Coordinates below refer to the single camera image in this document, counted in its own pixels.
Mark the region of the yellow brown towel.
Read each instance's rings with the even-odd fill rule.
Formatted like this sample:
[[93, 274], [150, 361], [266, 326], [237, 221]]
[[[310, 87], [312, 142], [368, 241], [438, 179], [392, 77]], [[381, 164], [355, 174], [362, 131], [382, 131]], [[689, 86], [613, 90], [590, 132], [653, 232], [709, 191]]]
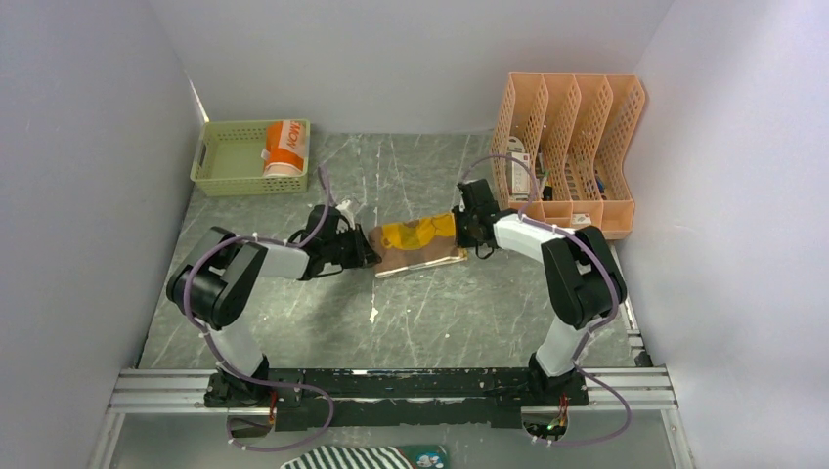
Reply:
[[468, 259], [467, 250], [458, 246], [452, 212], [375, 227], [369, 233], [369, 242], [380, 257], [374, 266], [376, 278]]

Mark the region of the orange white patterned towel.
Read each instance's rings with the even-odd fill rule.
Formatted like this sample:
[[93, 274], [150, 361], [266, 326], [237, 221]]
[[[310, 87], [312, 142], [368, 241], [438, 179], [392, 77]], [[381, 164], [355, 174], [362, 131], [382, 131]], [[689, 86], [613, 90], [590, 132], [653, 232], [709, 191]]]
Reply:
[[308, 144], [304, 120], [280, 120], [266, 129], [264, 177], [297, 177], [306, 171]]

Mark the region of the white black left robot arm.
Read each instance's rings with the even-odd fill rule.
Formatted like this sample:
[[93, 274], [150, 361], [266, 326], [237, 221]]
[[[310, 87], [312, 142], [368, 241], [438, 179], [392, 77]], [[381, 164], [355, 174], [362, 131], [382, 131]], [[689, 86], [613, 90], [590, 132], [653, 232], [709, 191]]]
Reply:
[[165, 294], [218, 353], [204, 394], [207, 407], [262, 405], [271, 387], [267, 356], [255, 345], [242, 314], [264, 267], [276, 277], [310, 281], [379, 263], [380, 255], [345, 205], [318, 204], [304, 228], [267, 242], [210, 228], [174, 270]]

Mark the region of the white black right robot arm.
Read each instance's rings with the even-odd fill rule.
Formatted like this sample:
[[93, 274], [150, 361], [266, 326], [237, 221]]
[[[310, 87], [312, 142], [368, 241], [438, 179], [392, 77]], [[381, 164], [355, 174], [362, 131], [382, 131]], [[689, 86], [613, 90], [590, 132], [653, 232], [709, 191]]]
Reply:
[[586, 378], [576, 367], [593, 327], [617, 312], [627, 287], [601, 229], [562, 229], [515, 209], [501, 209], [483, 179], [459, 183], [453, 208], [458, 246], [506, 250], [544, 268], [554, 313], [542, 345], [528, 362], [526, 381], [503, 396], [524, 405], [586, 405]]

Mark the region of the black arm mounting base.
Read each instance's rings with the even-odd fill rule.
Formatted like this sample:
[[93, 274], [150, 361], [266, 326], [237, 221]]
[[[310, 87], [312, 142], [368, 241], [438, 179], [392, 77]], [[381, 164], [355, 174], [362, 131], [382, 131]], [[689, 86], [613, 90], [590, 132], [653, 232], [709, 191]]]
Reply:
[[558, 409], [589, 403], [576, 371], [547, 379], [528, 367], [335, 369], [271, 368], [272, 390], [224, 370], [203, 395], [207, 408], [276, 412], [278, 431], [333, 427], [484, 423], [518, 429], [525, 407]]

